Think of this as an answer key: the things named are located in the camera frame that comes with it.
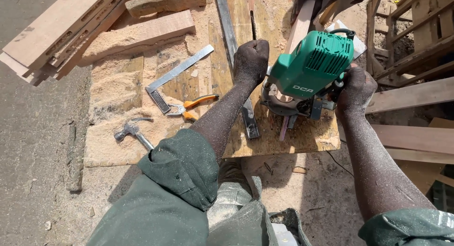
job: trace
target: pliers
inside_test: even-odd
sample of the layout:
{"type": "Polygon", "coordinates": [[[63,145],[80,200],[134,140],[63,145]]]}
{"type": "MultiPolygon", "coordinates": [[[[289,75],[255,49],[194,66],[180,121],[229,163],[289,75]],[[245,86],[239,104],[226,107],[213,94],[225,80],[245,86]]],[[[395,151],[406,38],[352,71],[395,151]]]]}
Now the pliers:
{"type": "Polygon", "coordinates": [[[185,101],[183,103],[183,105],[180,105],[180,104],[168,104],[169,106],[177,107],[178,108],[178,112],[167,113],[166,115],[167,116],[183,115],[185,120],[191,120],[193,122],[196,122],[198,118],[196,118],[195,116],[193,116],[192,114],[187,112],[186,109],[192,108],[194,105],[196,105],[196,104],[198,104],[200,102],[207,101],[207,100],[212,100],[212,99],[217,99],[217,98],[219,98],[218,94],[208,94],[208,95],[204,95],[204,96],[201,96],[199,98],[196,98],[196,99],[194,99],[192,101],[185,101]]]}

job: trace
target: hammer head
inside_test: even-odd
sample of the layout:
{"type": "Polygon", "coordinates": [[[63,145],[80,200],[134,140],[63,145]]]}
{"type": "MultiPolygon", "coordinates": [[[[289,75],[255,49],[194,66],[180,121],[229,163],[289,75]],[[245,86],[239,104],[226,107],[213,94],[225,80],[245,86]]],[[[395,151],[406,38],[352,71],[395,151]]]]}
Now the hammer head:
{"type": "Polygon", "coordinates": [[[139,127],[136,125],[135,122],[137,121],[142,121],[142,120],[153,120],[151,117],[137,117],[137,118],[134,118],[134,119],[131,119],[129,121],[127,121],[124,126],[123,126],[123,130],[121,130],[120,132],[118,133],[115,133],[114,134],[114,138],[117,140],[117,141],[122,141],[124,139],[124,137],[130,133],[132,135],[136,135],[136,133],[139,131],[139,127]]]}

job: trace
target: forearm covered in sawdust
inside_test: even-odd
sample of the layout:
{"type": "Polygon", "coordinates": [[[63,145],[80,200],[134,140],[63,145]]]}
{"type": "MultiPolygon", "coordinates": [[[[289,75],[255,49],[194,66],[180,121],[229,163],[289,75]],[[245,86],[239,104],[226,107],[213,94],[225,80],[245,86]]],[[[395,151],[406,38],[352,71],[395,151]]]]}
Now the forearm covered in sawdust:
{"type": "Polygon", "coordinates": [[[211,144],[218,163],[224,155],[231,128],[241,107],[254,88],[249,84],[235,84],[221,100],[190,127],[202,134],[211,144]]]}
{"type": "Polygon", "coordinates": [[[435,207],[396,165],[363,114],[341,119],[364,221],[401,208],[435,207]]]}

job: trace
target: green shirt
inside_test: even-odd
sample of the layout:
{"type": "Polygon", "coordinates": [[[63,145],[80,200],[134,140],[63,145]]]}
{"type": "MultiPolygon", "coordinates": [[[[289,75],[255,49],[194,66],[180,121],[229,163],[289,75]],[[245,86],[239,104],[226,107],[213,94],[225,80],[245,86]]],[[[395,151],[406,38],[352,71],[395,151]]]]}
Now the green shirt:
{"type": "MultiPolygon", "coordinates": [[[[144,174],[107,211],[88,246],[277,245],[271,222],[284,223],[302,238],[301,245],[310,245],[296,211],[269,215],[260,199],[245,205],[208,236],[205,211],[216,200],[219,167],[211,145],[191,129],[161,140],[138,167],[144,174]]],[[[453,226],[452,214],[402,209],[374,216],[360,229],[359,237],[369,246],[451,245],[446,240],[454,239],[453,226]]]]}

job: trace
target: metal ruler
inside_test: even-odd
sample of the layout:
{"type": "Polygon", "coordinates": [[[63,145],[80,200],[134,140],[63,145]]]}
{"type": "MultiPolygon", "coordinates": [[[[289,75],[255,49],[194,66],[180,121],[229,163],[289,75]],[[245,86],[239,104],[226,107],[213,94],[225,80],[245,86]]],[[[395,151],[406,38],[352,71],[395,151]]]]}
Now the metal ruler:
{"type": "Polygon", "coordinates": [[[184,72],[190,66],[195,64],[198,60],[202,59],[206,55],[214,51],[212,45],[204,47],[202,50],[197,52],[195,55],[188,58],[183,63],[180,63],[177,67],[173,68],[171,71],[166,73],[164,76],[153,81],[150,85],[145,87],[145,90],[148,92],[150,97],[154,100],[157,106],[161,109],[163,114],[166,114],[170,111],[170,107],[166,101],[162,98],[161,94],[157,91],[157,88],[164,85],[165,83],[172,80],[174,77],[178,76],[180,73],[184,72]]]}
{"type": "MultiPolygon", "coordinates": [[[[221,17],[221,25],[224,31],[224,40],[225,43],[227,44],[230,72],[233,73],[234,55],[235,52],[238,50],[238,44],[236,43],[235,33],[233,31],[233,25],[231,23],[227,0],[216,0],[216,2],[218,3],[219,16],[221,17]]],[[[257,122],[254,117],[254,109],[253,103],[251,102],[251,98],[247,98],[243,108],[241,108],[241,115],[243,117],[244,125],[246,127],[247,138],[248,139],[258,138],[260,134],[258,132],[257,122]]]]}

